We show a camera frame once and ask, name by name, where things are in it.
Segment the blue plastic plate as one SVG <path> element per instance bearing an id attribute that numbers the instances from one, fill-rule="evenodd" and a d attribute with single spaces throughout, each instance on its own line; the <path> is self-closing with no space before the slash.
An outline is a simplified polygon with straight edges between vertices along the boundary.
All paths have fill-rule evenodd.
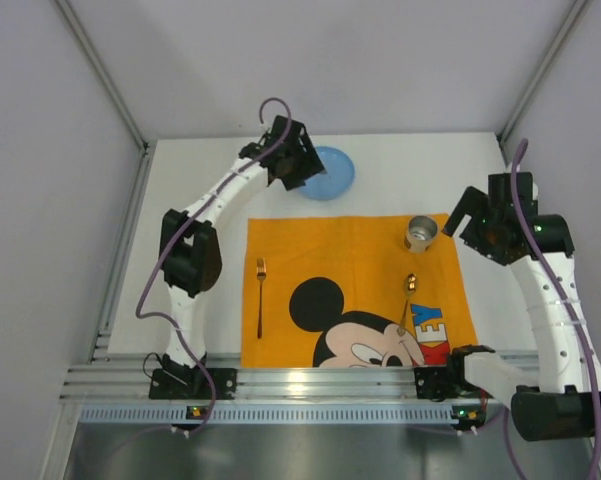
<path id="1" fill-rule="evenodd" d="M 355 166 L 342 150 L 318 146 L 316 152 L 325 170 L 309 178 L 299 193 L 316 201 L 330 201 L 343 195 L 355 180 Z"/>

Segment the metal cup with paper sleeve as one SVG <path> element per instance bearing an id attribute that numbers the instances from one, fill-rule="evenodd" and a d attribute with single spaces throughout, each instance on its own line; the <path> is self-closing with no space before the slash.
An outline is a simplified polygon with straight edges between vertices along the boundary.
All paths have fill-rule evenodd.
<path id="1" fill-rule="evenodd" d="M 411 253 L 424 253 L 432 245 L 438 232 L 438 225 L 432 217 L 413 216 L 407 224 L 404 244 Z"/>

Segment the gold ornate spoon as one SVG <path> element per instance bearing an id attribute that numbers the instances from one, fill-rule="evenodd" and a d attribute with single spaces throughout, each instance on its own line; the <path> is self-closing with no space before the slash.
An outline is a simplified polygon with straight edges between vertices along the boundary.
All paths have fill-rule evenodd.
<path id="1" fill-rule="evenodd" d="M 408 308 L 411 297 L 415 294 L 418 289 L 418 277 L 415 273 L 410 273 L 404 280 L 403 290 L 405 294 L 405 302 L 403 311 L 401 314 L 400 321 L 398 323 L 397 333 L 399 336 L 404 336 L 406 333 L 406 321 L 408 315 Z"/>

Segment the rose gold fork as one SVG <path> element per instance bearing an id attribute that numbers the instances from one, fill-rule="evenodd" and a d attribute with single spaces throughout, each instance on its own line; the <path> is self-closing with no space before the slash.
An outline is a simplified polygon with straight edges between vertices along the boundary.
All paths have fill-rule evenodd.
<path id="1" fill-rule="evenodd" d="M 258 258 L 256 261 L 256 277 L 259 282 L 259 305 L 258 305 L 258 323 L 257 323 L 257 338 L 263 337 L 263 294 L 264 282 L 267 278 L 266 260 Z"/>

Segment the orange Mickey Mouse cloth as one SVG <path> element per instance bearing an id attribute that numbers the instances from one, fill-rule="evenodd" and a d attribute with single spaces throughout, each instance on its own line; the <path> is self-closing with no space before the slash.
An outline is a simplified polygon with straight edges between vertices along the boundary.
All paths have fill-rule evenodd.
<path id="1" fill-rule="evenodd" d="M 452 239 L 421 254 L 408 218 L 253 219 L 244 264 L 241 360 L 248 368 L 438 366 L 477 340 Z M 257 338 L 256 261 L 266 260 Z M 404 280 L 418 277 L 406 333 Z"/>

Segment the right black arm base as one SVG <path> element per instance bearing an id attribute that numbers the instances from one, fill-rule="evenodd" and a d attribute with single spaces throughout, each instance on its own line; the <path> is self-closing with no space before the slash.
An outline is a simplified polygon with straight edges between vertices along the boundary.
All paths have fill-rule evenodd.
<path id="1" fill-rule="evenodd" d="M 490 394 L 444 366 L 415 367 L 413 374 L 419 400 L 442 402 L 450 399 L 491 399 Z"/>

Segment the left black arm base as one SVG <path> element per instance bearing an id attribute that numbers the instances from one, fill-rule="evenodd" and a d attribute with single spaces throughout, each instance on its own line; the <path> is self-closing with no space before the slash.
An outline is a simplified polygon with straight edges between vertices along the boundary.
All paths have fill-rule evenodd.
<path id="1" fill-rule="evenodd" d="M 236 369 L 210 368 L 208 373 L 215 385 L 217 400 L 231 400 L 235 397 Z M 210 400 L 212 383 L 199 369 L 155 369 L 148 396 L 152 400 Z"/>

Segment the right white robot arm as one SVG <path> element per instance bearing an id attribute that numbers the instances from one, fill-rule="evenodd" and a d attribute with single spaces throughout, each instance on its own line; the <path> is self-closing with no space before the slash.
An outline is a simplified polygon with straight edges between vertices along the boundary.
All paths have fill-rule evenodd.
<path id="1" fill-rule="evenodd" d="M 481 389 L 506 406 L 526 441 L 590 438 L 601 426 L 601 364 L 595 378 L 581 344 L 586 321 L 575 282 L 574 244 L 566 220 L 540 214 L 533 177 L 492 174 L 488 190 L 469 186 L 443 227 L 481 256 L 509 268 L 522 291 L 537 346 L 538 374 L 508 364 L 490 347 L 465 345 L 447 369 L 465 390 Z"/>

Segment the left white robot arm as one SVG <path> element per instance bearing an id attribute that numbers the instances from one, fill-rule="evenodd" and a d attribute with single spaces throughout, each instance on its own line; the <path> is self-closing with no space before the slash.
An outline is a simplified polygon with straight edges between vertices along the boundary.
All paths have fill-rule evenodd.
<path id="1" fill-rule="evenodd" d="M 163 217 L 160 255 L 171 318 L 169 367 L 191 368 L 206 355 L 202 295 L 222 271 L 219 234 L 251 198 L 276 180 L 286 190 L 325 170 L 306 127 L 278 115 L 257 142 L 244 146 L 226 174 L 197 202 Z"/>

